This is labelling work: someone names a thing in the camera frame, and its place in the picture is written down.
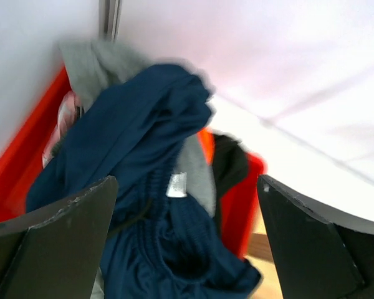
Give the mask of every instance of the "wooden floor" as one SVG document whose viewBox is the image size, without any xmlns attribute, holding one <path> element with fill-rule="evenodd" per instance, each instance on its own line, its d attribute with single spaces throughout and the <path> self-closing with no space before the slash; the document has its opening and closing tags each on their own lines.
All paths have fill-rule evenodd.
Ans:
<svg viewBox="0 0 374 299">
<path fill-rule="evenodd" d="M 254 232 L 258 234 L 266 233 L 266 228 L 264 227 L 261 215 L 257 218 Z M 251 299 L 282 299 L 279 278 L 274 264 L 250 256 L 247 256 L 247 259 L 262 273 L 263 276 L 262 284 L 255 293 L 251 295 Z"/>
</svg>

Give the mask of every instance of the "black plastic piece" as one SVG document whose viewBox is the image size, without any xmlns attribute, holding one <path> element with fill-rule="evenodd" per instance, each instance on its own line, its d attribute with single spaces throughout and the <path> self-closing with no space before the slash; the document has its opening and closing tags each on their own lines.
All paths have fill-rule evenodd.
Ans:
<svg viewBox="0 0 374 299">
<path fill-rule="evenodd" d="M 365 286 L 337 226 L 311 208 L 313 199 L 269 176 L 257 188 L 284 299 L 345 298 Z"/>
<path fill-rule="evenodd" d="M 90 298 L 117 191 L 107 177 L 0 223 L 0 298 Z"/>
</svg>

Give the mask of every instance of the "white wall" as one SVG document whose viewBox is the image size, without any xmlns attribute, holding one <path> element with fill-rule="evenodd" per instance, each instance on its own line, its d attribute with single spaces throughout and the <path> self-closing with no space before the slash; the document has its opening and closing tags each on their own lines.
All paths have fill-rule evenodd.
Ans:
<svg viewBox="0 0 374 299">
<path fill-rule="evenodd" d="M 358 217 L 374 221 L 374 186 L 339 167 L 330 158 L 297 143 L 247 110 L 215 95 L 210 127 L 226 131 L 268 163 L 267 173 L 302 194 Z"/>
<path fill-rule="evenodd" d="M 118 38 L 374 181 L 374 0 L 123 0 Z"/>
<path fill-rule="evenodd" d="M 0 0 L 0 153 L 58 72 L 57 41 L 98 36 L 98 0 Z"/>
</svg>

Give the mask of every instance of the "blue clothing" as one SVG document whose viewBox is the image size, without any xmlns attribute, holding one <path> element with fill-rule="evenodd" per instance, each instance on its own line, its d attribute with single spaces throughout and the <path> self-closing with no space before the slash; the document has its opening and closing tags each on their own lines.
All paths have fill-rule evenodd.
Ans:
<svg viewBox="0 0 374 299">
<path fill-rule="evenodd" d="M 152 202 L 143 220 L 105 244 L 105 298 L 242 299 L 259 283 L 192 196 L 166 196 L 183 140 L 211 115 L 208 97 L 199 77 L 170 64 L 104 90 L 29 190 L 33 211 L 113 175 L 119 191 L 110 228 Z"/>
</svg>

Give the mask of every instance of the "clothing tag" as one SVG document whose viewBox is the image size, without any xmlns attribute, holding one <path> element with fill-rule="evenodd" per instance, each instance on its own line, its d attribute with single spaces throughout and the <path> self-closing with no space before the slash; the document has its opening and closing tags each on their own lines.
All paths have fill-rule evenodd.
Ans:
<svg viewBox="0 0 374 299">
<path fill-rule="evenodd" d="M 168 197 L 186 197 L 187 193 L 187 173 L 172 174 L 166 196 Z"/>
</svg>

